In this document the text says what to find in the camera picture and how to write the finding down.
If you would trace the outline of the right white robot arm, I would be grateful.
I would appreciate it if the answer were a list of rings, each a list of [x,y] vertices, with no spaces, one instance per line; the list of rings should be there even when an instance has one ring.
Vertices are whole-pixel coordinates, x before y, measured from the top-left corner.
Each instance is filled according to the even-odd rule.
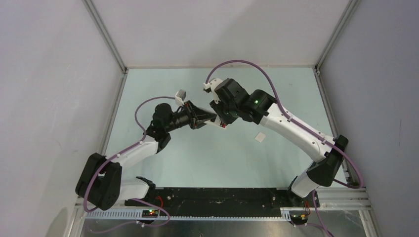
[[[290,184],[288,202],[301,206],[307,196],[319,186],[329,187],[343,162],[342,152],[348,140],[333,138],[319,132],[288,111],[279,109],[276,99],[257,89],[248,94],[234,79],[212,79],[204,84],[211,93],[211,108],[223,124],[229,125],[237,118],[271,129],[302,149],[312,163]]]

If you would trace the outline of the white red remote control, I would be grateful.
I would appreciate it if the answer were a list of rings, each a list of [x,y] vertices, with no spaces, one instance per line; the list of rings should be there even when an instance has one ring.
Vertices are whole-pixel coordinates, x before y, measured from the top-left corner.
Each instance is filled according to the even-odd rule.
[[[218,115],[215,115],[214,118],[205,121],[205,124],[212,125],[212,126],[215,126],[217,128],[221,128],[221,129],[226,129],[226,127],[225,128],[221,127],[222,123],[224,123],[224,122],[220,119],[220,117]]]

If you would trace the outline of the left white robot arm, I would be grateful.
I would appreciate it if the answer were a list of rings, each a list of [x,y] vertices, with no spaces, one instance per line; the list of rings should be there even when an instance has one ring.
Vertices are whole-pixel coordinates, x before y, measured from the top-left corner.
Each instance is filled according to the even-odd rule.
[[[214,112],[191,101],[184,102],[180,111],[173,111],[167,103],[158,104],[139,141],[109,158],[99,153],[88,157],[75,188],[76,194],[83,198],[84,210],[108,210],[119,200],[134,198],[143,205],[152,205],[156,199],[152,182],[145,178],[124,181],[123,172],[162,151],[171,140],[170,132],[185,126],[199,129],[216,117]]]

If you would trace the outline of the white battery compartment cover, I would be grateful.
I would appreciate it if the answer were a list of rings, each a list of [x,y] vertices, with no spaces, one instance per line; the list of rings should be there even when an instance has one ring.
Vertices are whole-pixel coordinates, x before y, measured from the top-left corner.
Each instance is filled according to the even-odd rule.
[[[266,135],[262,132],[259,132],[256,136],[255,136],[255,140],[259,143],[263,142],[263,140],[265,139]]]

